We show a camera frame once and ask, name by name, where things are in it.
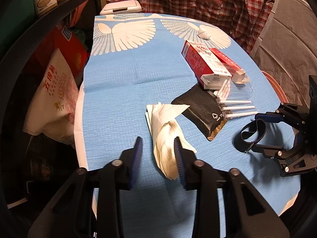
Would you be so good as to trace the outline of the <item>black elastic band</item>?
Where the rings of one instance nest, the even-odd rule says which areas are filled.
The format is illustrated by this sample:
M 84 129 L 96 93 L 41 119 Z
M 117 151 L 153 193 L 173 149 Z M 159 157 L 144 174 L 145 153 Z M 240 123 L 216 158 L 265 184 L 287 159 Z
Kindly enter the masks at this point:
M 257 138 L 253 141 L 247 141 L 254 134 L 257 134 Z M 265 134 L 266 124 L 262 119 L 251 121 L 235 136 L 234 147 L 242 153 L 247 153 L 262 140 Z

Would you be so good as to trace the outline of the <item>pink plastic bin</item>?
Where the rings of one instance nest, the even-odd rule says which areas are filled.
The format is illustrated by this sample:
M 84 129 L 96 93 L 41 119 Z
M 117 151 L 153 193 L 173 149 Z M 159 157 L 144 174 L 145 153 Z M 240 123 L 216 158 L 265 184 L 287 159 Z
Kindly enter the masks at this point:
M 281 86 L 278 84 L 278 82 L 267 72 L 262 71 L 263 75 L 266 77 L 266 79 L 269 81 L 271 86 L 273 87 L 276 95 L 278 96 L 279 100 L 283 103 L 288 103 L 288 99 L 286 97 L 285 92 L 281 88 Z

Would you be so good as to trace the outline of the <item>clear wrapper white sticks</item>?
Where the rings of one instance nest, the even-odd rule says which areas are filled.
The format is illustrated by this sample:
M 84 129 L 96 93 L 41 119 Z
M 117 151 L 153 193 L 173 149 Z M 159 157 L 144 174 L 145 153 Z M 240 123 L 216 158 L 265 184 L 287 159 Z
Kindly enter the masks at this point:
M 210 91 L 227 119 L 249 117 L 258 113 L 253 102 L 254 89 L 247 82 L 236 84 L 233 81 L 226 81 L 219 90 Z

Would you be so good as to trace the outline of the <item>small red carton box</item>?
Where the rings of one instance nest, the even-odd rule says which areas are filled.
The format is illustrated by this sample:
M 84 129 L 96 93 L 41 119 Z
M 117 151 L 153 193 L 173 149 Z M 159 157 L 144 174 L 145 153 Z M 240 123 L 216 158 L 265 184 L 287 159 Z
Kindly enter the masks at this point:
M 235 84 L 245 84 L 249 82 L 245 70 L 243 70 L 237 63 L 226 56 L 223 52 L 216 48 L 210 48 L 210 51 L 223 63 L 229 73 L 232 75 L 231 80 Z

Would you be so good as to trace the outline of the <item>black shelving unit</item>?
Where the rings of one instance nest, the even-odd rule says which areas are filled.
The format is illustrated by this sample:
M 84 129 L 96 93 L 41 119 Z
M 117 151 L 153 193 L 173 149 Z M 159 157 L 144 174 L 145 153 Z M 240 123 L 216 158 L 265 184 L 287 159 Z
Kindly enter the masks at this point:
M 25 237 L 78 163 L 69 145 L 23 132 L 27 109 L 44 69 L 33 57 L 49 32 L 83 2 L 92 25 L 100 0 L 66 0 L 40 17 L 1 61 L 1 237 Z

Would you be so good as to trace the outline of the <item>black foil snack bag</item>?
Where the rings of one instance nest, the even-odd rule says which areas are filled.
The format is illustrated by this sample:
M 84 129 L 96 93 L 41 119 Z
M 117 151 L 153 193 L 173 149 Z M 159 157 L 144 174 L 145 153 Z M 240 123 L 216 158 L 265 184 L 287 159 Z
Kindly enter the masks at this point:
M 175 98 L 174 105 L 189 105 L 182 113 L 192 121 L 208 141 L 212 141 L 227 122 L 218 101 L 199 84 Z

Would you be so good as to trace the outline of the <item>red white milk carton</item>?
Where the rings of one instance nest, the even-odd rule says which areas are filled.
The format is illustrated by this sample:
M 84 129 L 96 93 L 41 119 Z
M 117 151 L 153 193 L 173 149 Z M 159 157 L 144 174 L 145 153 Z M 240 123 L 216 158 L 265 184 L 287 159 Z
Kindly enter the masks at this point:
M 224 64 L 204 44 L 186 40 L 181 54 L 205 90 L 219 90 L 232 77 Z

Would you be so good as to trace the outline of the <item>grey fabric sofa cover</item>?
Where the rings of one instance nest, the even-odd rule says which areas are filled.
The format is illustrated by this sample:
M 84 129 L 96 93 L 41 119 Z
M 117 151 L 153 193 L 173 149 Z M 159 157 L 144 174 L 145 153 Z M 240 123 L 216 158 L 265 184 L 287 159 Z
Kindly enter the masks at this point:
M 309 75 L 316 75 L 316 15 L 306 0 L 273 0 L 251 58 L 282 100 L 309 106 Z

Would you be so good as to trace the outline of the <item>light blue patterned tablecloth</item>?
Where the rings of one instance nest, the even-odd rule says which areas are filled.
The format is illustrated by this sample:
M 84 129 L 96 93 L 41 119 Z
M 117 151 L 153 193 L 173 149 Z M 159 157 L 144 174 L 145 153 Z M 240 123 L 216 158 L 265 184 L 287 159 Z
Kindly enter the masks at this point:
M 89 170 L 102 168 L 143 139 L 137 182 L 121 193 L 125 237 L 191 237 L 196 192 L 185 191 L 179 180 L 169 180 L 157 167 L 146 121 L 148 104 L 170 104 L 197 83 L 181 55 L 191 30 L 203 22 L 150 13 L 96 16 L 91 57 L 83 77 L 83 163 Z M 229 36 L 223 53 L 250 78 L 250 99 L 259 112 L 274 111 L 280 101 L 266 77 L 249 55 Z M 197 158 L 228 171 L 238 168 L 264 196 L 277 214 L 297 196 L 300 177 L 280 177 L 275 162 L 261 154 L 238 152 L 233 139 L 253 116 L 229 120 L 212 141 L 182 114 L 176 120 Z

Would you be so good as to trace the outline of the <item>white rice sack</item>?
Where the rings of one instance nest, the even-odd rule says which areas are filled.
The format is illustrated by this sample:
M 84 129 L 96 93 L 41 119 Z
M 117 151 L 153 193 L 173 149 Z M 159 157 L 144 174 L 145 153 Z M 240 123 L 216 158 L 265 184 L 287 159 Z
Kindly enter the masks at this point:
M 74 145 L 78 87 L 63 54 L 56 49 L 26 114 L 23 132 Z

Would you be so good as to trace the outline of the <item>small crumpled white tissue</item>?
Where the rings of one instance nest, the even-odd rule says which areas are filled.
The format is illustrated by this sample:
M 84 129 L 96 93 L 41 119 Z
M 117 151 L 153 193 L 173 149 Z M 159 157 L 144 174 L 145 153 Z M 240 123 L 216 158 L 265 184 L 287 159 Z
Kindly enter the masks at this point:
M 205 29 L 199 28 L 198 37 L 204 40 L 210 40 L 211 35 Z

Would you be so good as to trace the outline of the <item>white crumpled paper wrapper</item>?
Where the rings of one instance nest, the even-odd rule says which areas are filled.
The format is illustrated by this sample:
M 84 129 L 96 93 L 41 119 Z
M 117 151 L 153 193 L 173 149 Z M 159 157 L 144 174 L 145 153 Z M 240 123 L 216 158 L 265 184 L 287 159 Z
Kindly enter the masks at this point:
M 178 137 L 183 148 L 196 153 L 196 149 L 186 141 L 176 117 L 190 106 L 186 104 L 149 104 L 146 106 L 146 120 L 153 140 L 153 154 L 158 168 L 170 180 L 178 178 L 174 139 Z

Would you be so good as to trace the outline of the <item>red packaging on lower shelf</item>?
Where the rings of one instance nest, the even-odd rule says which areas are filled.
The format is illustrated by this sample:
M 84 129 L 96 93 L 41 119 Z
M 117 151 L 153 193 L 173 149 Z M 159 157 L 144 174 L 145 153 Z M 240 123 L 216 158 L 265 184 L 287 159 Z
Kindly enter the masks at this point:
M 49 59 L 56 49 L 62 53 L 73 76 L 76 79 L 79 78 L 87 63 L 89 53 L 76 34 L 63 21 L 53 27 L 44 37 L 32 57 L 44 67 L 48 65 Z

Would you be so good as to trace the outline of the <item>white lidded bin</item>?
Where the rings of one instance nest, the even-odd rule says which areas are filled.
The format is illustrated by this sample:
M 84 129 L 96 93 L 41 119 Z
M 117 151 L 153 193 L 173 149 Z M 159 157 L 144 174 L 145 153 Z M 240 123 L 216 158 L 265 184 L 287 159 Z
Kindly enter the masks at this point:
M 142 7 L 137 0 L 127 0 L 106 4 L 101 12 L 101 16 L 108 14 L 135 13 L 141 12 Z

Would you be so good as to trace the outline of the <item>green storage box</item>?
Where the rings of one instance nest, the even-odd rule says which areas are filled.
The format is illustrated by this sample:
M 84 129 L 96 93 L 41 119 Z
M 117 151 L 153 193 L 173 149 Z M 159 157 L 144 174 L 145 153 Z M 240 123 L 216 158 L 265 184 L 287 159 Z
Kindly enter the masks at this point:
M 35 15 L 33 0 L 11 0 L 1 15 L 1 42 Z

